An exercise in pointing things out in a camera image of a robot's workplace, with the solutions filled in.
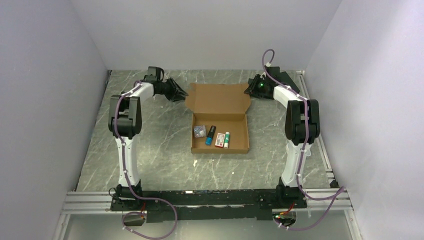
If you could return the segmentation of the brown cardboard box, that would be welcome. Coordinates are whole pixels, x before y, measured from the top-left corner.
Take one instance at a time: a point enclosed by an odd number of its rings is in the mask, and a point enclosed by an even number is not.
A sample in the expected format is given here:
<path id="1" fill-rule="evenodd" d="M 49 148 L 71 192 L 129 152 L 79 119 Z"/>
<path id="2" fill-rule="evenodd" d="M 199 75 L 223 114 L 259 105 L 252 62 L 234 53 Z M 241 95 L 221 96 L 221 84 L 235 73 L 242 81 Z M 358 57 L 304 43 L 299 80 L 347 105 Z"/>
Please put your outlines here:
<path id="1" fill-rule="evenodd" d="M 189 85 L 185 106 L 192 111 L 191 127 L 205 126 L 206 133 L 215 126 L 210 145 L 206 137 L 194 137 L 191 130 L 193 154 L 247 154 L 250 149 L 247 110 L 251 98 L 245 93 L 247 83 Z M 228 148 L 215 146 L 218 134 L 229 132 Z"/>

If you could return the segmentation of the green white glue stick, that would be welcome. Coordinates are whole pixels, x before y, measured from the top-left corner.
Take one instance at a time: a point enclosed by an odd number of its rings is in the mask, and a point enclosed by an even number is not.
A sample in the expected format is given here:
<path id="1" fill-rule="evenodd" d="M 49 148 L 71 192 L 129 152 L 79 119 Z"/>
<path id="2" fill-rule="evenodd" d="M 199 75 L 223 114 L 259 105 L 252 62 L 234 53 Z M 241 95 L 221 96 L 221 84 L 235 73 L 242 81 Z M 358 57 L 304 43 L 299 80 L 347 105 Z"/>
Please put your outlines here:
<path id="1" fill-rule="evenodd" d="M 226 132 L 225 133 L 225 136 L 224 136 L 224 143 L 223 143 L 223 147 L 225 148 L 225 149 L 228 149 L 229 148 L 229 141 L 230 141 L 230 132 Z"/>

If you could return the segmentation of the blue capped marker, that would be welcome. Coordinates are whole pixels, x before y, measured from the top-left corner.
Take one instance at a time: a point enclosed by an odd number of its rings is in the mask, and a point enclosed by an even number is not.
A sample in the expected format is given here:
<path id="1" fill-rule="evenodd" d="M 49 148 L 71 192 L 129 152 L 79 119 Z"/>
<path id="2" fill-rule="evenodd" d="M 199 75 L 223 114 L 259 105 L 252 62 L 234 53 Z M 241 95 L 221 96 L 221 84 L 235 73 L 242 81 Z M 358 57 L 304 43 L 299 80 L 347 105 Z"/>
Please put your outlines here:
<path id="1" fill-rule="evenodd" d="M 205 140 L 205 144 L 207 146 L 210 146 L 212 144 L 214 135 L 215 135 L 215 131 L 216 131 L 216 126 L 212 125 L 208 131 L 208 134 L 206 136 L 206 140 Z"/>

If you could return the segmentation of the red staples box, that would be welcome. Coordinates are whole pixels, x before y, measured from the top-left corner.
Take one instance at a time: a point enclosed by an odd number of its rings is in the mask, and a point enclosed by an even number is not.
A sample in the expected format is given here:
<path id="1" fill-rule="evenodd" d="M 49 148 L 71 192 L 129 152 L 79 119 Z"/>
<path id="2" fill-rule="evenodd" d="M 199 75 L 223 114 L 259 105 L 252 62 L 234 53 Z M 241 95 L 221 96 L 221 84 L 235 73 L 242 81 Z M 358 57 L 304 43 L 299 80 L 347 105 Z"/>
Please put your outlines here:
<path id="1" fill-rule="evenodd" d="M 223 148 L 225 143 L 225 134 L 224 133 L 217 133 L 214 146 L 218 148 Z"/>

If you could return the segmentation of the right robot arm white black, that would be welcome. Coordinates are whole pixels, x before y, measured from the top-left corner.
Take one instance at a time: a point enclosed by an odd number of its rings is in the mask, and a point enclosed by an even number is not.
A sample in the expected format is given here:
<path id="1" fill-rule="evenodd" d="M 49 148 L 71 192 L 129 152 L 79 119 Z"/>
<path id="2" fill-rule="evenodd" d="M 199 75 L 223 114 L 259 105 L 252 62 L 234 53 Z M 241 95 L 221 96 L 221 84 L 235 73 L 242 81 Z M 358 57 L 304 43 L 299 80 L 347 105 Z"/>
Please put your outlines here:
<path id="1" fill-rule="evenodd" d="M 295 199 L 314 199 L 303 189 L 302 173 L 310 148 L 320 135 L 319 103 L 301 95 L 298 86 L 278 66 L 264 65 L 263 73 L 248 80 L 244 91 L 251 97 L 279 102 L 286 109 L 284 132 L 287 138 L 286 163 L 279 178 L 276 203 L 289 207 Z"/>

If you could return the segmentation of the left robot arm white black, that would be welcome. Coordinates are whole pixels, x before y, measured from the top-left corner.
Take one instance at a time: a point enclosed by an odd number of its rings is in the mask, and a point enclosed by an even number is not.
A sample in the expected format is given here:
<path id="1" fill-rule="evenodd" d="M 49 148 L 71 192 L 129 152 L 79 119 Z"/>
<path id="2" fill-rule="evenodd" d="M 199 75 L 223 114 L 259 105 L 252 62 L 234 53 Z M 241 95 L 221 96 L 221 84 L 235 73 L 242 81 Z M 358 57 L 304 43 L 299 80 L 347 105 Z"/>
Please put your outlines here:
<path id="1" fill-rule="evenodd" d="M 114 136 L 119 159 L 119 180 L 111 202 L 113 211 L 136 211 L 145 202 L 137 167 L 136 137 L 143 125 L 142 103 L 156 95 L 163 95 L 170 102 L 183 101 L 188 96 L 161 67 L 150 66 L 130 90 L 110 98 L 108 129 Z"/>

